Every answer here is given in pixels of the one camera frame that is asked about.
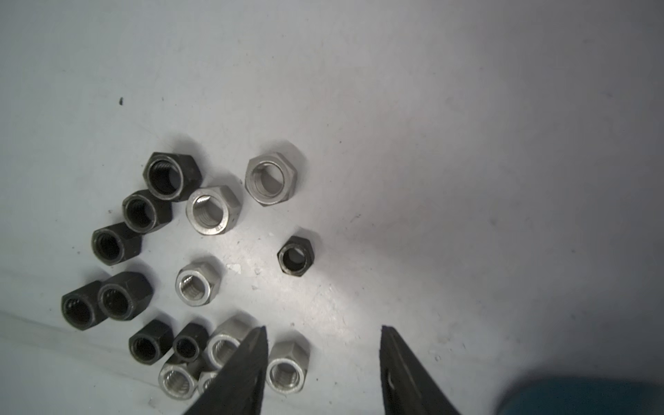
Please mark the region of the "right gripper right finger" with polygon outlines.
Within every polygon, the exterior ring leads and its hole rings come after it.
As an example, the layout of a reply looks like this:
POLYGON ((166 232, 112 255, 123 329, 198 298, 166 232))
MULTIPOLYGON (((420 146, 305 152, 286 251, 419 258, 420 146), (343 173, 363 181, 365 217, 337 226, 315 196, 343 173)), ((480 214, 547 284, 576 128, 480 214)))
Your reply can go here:
POLYGON ((385 414, 459 414, 396 328, 380 336, 380 380, 385 414))

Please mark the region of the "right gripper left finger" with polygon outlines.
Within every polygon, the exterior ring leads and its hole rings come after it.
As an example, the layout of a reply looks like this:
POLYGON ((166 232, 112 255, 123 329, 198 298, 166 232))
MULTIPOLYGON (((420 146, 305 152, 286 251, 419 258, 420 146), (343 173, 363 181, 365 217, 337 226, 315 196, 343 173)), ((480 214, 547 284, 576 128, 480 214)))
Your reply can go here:
POLYGON ((252 329, 209 388, 185 414, 260 414, 266 386, 268 340, 266 327, 252 329))

